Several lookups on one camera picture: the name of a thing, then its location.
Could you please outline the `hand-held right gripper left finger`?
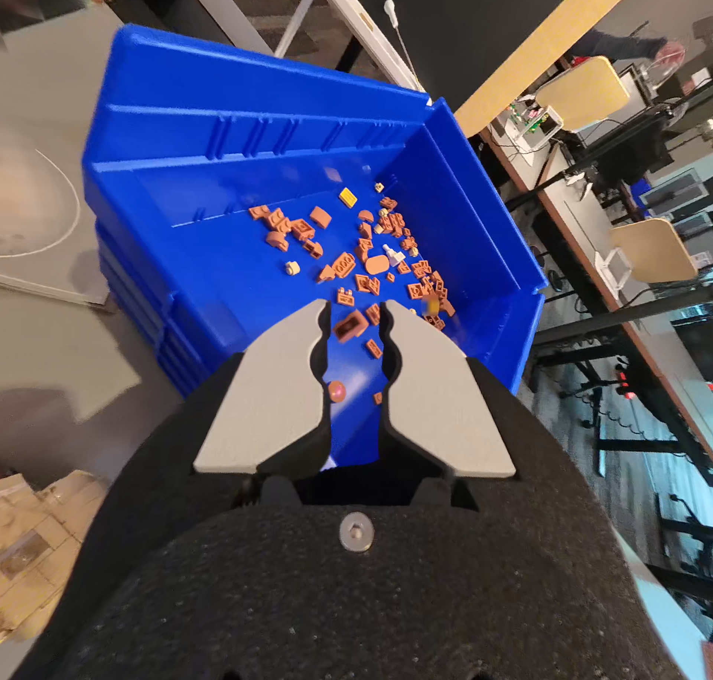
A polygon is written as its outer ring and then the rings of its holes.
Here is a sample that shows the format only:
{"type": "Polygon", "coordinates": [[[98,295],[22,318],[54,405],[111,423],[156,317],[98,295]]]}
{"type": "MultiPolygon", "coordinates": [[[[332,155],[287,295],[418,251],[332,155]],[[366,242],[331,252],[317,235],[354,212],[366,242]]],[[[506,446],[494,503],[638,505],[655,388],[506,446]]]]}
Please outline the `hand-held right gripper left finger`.
{"type": "Polygon", "coordinates": [[[331,451],[323,380],[331,304],[316,299],[245,350],[193,468],[203,474],[311,477],[331,451]]]}

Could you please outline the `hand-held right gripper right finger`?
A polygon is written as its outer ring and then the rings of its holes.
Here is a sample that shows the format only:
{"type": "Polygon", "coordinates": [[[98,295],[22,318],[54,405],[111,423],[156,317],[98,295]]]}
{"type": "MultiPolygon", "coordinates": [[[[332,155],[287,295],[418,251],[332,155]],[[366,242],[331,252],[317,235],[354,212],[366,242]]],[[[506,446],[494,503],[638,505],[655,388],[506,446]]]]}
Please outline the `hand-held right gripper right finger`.
{"type": "Polygon", "coordinates": [[[515,465],[465,353],[395,300],[380,311],[384,432],[452,477],[513,477],[515,465]]]}

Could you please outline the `brown curved brick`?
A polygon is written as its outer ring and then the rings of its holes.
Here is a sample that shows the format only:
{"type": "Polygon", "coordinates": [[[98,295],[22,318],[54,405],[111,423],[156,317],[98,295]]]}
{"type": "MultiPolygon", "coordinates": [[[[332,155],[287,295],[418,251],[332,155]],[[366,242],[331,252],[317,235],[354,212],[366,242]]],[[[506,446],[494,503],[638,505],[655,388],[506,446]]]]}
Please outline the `brown curved brick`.
{"type": "Polygon", "coordinates": [[[369,320],[360,310],[355,309],[336,323],[333,334],[338,343],[345,344],[355,337],[361,336],[369,326],[369,320]]]}

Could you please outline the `stack of blue plastic bins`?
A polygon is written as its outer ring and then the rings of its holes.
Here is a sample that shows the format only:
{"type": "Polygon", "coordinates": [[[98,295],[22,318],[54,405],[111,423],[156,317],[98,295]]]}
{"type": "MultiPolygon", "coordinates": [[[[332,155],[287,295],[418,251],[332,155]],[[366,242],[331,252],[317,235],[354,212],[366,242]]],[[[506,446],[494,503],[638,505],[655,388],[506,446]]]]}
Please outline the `stack of blue plastic bins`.
{"type": "MultiPolygon", "coordinates": [[[[287,203],[293,213],[300,198],[337,209],[330,195],[347,187],[367,196],[376,181],[448,289],[456,314],[439,332],[470,366],[482,363],[518,391],[545,279],[443,100],[125,26],[83,168],[102,272],[183,395],[234,354],[240,362],[275,323],[324,299],[309,301],[302,276],[283,276],[283,257],[246,209],[287,203]]],[[[325,300],[327,385],[339,352],[325,300]]],[[[330,407],[328,459],[337,464],[385,451],[381,359],[368,375],[346,357],[357,392],[330,407]]]]}

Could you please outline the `tan brick model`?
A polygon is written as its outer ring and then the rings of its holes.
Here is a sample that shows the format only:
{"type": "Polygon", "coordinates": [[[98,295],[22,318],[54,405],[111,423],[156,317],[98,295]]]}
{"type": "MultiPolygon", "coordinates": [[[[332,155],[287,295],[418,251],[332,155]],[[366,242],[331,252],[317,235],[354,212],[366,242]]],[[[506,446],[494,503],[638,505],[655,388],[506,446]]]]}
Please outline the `tan brick model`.
{"type": "Polygon", "coordinates": [[[39,491],[19,473],[1,479],[1,642],[44,630],[104,498],[81,470],[39,491]]]}

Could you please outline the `grey desk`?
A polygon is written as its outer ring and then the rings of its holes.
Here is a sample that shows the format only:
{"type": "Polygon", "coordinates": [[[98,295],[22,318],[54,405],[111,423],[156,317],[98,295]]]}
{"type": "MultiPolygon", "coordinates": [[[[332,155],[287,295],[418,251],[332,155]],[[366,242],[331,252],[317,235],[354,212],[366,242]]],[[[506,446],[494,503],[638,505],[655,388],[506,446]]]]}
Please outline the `grey desk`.
{"type": "MultiPolygon", "coordinates": [[[[81,173],[121,24],[91,7],[5,35],[1,122],[36,133],[40,148],[49,139],[76,148],[81,173]]],[[[98,309],[1,288],[2,467],[40,486],[74,470],[109,484],[179,402],[110,298],[98,309]]]]}

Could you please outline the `pile of brown bricks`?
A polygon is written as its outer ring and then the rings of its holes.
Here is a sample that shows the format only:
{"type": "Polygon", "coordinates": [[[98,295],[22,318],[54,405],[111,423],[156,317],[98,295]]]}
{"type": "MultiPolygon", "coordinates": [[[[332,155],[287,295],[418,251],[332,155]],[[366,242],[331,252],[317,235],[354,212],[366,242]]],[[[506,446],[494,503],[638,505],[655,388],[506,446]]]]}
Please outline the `pile of brown bricks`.
{"type": "MultiPolygon", "coordinates": [[[[411,229],[406,226],[403,213],[398,210],[397,200],[387,195],[383,181],[374,182],[373,192],[357,196],[357,200],[351,209],[339,200],[338,194],[327,198],[329,205],[339,202],[337,209],[310,205],[306,198],[299,199],[293,213],[287,210],[287,203],[260,203],[246,209],[247,215],[264,228],[264,242],[283,257],[283,276],[302,276],[309,301],[324,298],[332,302],[330,343],[339,352],[331,365],[339,374],[332,377],[342,381],[349,390],[345,398],[357,393],[357,383],[347,377],[346,357],[358,360],[354,366],[356,372],[372,375],[383,354],[379,340],[381,302],[404,294],[407,309],[421,310],[421,301],[409,296],[415,282],[415,277],[409,274],[421,273],[416,270],[415,262],[425,260],[416,247],[411,229]],[[404,252],[405,259],[398,267],[388,265],[384,244],[404,252]],[[333,328],[354,309],[372,318],[374,324],[361,336],[345,344],[338,343],[333,328]]],[[[440,273],[425,261],[423,273],[432,274],[433,280],[441,279],[445,284],[440,273]]],[[[446,320],[455,316],[454,307],[453,310],[452,316],[440,313],[440,331],[446,327],[446,320]]],[[[432,324],[424,314],[417,316],[432,324]]]]}

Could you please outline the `tan wooden chair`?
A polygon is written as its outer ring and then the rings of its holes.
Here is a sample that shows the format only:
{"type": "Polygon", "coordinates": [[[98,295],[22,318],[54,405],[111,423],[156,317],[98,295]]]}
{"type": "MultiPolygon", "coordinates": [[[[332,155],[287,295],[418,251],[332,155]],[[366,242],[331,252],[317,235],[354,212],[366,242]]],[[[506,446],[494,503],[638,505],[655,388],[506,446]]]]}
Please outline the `tan wooden chair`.
{"type": "Polygon", "coordinates": [[[630,95],[611,62],[596,56],[548,81],[534,97],[554,110],[565,131],[578,132],[625,107],[630,95]]]}
{"type": "Polygon", "coordinates": [[[663,218],[611,228],[612,247],[619,248],[628,261],[632,277],[640,283],[674,283],[693,280],[698,275],[681,238],[663,218]]]}

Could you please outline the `grey instruction booklet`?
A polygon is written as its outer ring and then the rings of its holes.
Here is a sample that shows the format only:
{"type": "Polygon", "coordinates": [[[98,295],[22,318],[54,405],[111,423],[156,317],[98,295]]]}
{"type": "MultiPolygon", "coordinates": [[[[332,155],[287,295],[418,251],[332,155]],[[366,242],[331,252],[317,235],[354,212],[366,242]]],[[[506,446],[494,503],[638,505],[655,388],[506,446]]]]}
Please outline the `grey instruction booklet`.
{"type": "Polygon", "coordinates": [[[1,123],[1,287],[89,308],[109,298],[76,148],[1,123]]]}

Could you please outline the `black board with wooden edge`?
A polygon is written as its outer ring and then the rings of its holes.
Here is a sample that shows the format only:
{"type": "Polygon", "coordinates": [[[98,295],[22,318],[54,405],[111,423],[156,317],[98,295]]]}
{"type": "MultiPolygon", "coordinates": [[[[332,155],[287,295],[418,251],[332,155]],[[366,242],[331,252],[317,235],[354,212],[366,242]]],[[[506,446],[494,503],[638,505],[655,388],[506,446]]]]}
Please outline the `black board with wooden edge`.
{"type": "MultiPolygon", "coordinates": [[[[392,1],[421,85],[470,137],[621,0],[392,1]]],[[[401,53],[387,0],[359,2],[401,53]]]]}

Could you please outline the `white metal frame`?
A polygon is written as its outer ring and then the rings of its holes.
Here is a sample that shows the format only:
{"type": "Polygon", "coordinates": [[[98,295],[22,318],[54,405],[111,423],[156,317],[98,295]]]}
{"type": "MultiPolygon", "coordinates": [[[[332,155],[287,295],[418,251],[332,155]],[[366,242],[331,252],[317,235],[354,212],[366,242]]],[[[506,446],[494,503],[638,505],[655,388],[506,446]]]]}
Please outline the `white metal frame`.
{"type": "MultiPolygon", "coordinates": [[[[287,55],[288,49],[300,30],[313,1],[300,0],[297,9],[281,35],[280,42],[274,51],[275,57],[281,59],[287,55]]],[[[366,52],[390,82],[417,92],[425,92],[415,73],[413,63],[398,29],[398,19],[392,0],[387,0],[385,12],[394,33],[398,37],[401,53],[389,42],[386,34],[381,31],[359,0],[326,1],[338,13],[344,24],[349,27],[351,33],[350,41],[336,65],[337,71],[350,72],[360,54],[366,52]]]]}

